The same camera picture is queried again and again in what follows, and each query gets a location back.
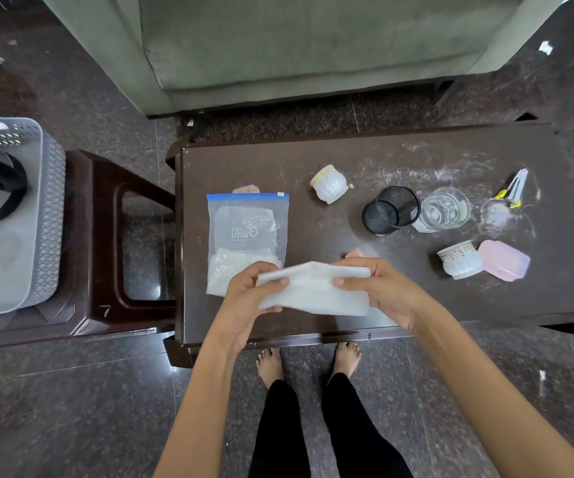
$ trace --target leg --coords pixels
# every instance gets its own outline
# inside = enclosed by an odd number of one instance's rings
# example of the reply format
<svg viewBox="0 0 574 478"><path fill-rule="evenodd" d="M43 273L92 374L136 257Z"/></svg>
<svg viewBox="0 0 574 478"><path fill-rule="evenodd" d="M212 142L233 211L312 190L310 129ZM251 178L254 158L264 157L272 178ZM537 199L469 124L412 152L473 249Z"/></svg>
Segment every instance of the leg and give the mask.
<svg viewBox="0 0 574 478"><path fill-rule="evenodd" d="M349 382L360 349L338 344L333 374L323 393L323 417L341 477L412 477L402 455L380 436Z"/></svg>
<svg viewBox="0 0 574 478"><path fill-rule="evenodd" d="M310 477L298 397L283 380L280 349L262 351L256 367L267 386L267 397L258 424L249 477Z"/></svg>

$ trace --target black pants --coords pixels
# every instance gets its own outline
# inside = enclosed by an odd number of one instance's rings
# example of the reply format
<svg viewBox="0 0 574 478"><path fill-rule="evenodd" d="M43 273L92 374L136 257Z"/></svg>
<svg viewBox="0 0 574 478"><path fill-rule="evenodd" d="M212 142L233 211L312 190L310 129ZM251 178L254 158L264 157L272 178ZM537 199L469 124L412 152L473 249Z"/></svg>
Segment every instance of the black pants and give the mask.
<svg viewBox="0 0 574 478"><path fill-rule="evenodd" d="M323 418L342 478L412 477L402 455L371 422L349 378L335 374L323 393ZM283 380L267 391L250 478L309 477L296 393Z"/></svg>

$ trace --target black mesh pen holder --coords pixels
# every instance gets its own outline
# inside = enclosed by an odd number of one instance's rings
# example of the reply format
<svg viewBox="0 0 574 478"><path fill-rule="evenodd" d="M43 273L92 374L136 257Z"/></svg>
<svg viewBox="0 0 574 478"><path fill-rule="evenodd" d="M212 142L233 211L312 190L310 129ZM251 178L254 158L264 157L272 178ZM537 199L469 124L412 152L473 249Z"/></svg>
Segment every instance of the black mesh pen holder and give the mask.
<svg viewBox="0 0 574 478"><path fill-rule="evenodd" d="M389 186L362 210L362 224L371 234L384 236L415 222L420 209L413 190L402 185Z"/></svg>

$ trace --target coffee table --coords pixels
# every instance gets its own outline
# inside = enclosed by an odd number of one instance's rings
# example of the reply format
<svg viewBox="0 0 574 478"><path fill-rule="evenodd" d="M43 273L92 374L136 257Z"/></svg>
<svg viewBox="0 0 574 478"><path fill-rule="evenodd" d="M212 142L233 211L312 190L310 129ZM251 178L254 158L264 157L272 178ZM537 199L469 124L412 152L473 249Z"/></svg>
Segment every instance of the coffee table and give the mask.
<svg viewBox="0 0 574 478"><path fill-rule="evenodd" d="M351 184L327 205L309 181L333 164ZM488 217L489 201L510 177L529 168L523 207ZM165 341L171 363L189 367L222 298L207 295L209 215L206 194L248 184L290 194L285 266L332 263L359 247L386 258L439 300L467 329L574 322L574 197L569 167L549 124L440 128L398 134L249 144L190 144L176 158L176 335ZM461 228L421 234L413 228L376 237L362 226L362 208L391 184L421 198L442 186L462 190L472 205ZM514 282L480 273L453 280L436 252L464 240L500 240L531 257ZM311 315L293 309L261 315L249 348L403 337L380 315Z"/></svg>

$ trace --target glass of water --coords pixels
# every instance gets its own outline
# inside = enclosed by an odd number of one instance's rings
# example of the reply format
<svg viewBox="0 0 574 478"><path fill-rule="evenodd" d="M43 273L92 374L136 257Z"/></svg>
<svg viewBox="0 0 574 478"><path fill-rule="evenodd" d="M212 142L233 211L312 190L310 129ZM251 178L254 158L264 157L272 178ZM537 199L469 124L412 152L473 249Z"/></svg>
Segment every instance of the glass of water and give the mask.
<svg viewBox="0 0 574 478"><path fill-rule="evenodd" d="M435 233L459 228L470 217L466 195L455 188L438 188L422 201L422 210L413 228L420 233Z"/></svg>

